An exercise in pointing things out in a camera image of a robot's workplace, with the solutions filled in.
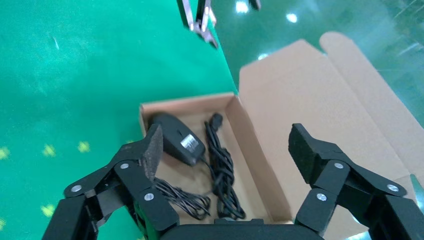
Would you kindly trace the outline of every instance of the black power adapter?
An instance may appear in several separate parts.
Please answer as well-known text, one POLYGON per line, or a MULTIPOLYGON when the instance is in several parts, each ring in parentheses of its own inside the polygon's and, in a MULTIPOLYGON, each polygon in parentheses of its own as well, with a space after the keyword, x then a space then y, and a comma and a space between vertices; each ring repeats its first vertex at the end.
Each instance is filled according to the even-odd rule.
POLYGON ((165 153, 194 166, 205 154, 205 145, 183 122, 169 113, 159 113, 149 119, 148 125, 159 124, 163 132, 165 153))

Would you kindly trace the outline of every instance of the green epoxy floor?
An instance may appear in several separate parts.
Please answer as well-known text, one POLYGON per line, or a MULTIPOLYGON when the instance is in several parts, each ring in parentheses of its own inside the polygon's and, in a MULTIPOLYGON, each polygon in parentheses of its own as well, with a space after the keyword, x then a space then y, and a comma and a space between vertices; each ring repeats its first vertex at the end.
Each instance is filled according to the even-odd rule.
MULTIPOLYGON (((300 38, 352 38, 424 125, 422 0, 236 2, 212 3, 219 50, 174 0, 0 2, 0 239, 40 239, 63 189, 142 137, 139 103, 235 92, 241 66, 300 38)), ((141 237, 120 209, 98 239, 141 237)))

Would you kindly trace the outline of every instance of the box lid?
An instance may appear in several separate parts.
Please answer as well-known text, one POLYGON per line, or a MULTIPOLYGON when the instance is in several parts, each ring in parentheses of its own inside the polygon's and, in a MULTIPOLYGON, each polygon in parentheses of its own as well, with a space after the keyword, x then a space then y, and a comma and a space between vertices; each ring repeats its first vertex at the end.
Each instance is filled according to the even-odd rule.
POLYGON ((328 32, 321 37, 320 45, 400 160, 424 185, 421 125, 351 39, 328 32))
MULTIPOLYGON (((398 109, 402 115, 410 113, 361 51, 336 32, 324 34, 320 43, 327 54, 299 40, 240 71, 239 97, 293 217, 310 190, 288 151, 293 123, 302 123, 317 139, 336 143, 355 163, 388 179, 403 183, 410 174, 406 166, 422 167, 417 162, 406 163, 404 158, 413 147, 404 143, 410 140, 407 134, 396 132, 406 131, 402 125, 410 124, 414 131, 423 129, 417 128, 413 117, 393 117, 398 109), (403 123, 389 128, 395 121, 403 123)), ((404 187, 415 198, 411 184, 404 187)), ((333 220, 343 214, 337 216, 336 211, 333 220)), ((338 227, 328 229, 332 235, 328 239, 350 237, 366 229, 345 231, 351 221, 338 219, 338 227)))

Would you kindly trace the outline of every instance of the cardboard box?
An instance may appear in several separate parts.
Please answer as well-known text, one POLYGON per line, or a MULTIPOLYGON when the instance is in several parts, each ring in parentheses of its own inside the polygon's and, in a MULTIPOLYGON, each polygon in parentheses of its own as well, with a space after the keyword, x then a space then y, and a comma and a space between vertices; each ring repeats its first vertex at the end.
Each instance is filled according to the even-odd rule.
MULTIPOLYGON (((213 112, 223 114, 219 137, 233 156, 234 188, 248 219, 293 220, 310 190, 288 151, 293 123, 336 143, 358 165, 401 184, 415 200, 410 173, 424 183, 424 148, 419 146, 424 130, 350 39, 329 32, 320 44, 326 54, 299 40, 243 67, 239 96, 143 104, 141 126, 151 114, 168 112, 204 139, 203 121, 213 112)), ((187 191, 210 190, 202 164, 191 168, 166 156, 157 176, 187 191)), ((198 221, 181 213, 181 223, 198 221)), ((366 230, 337 207, 324 238, 341 240, 366 230)))

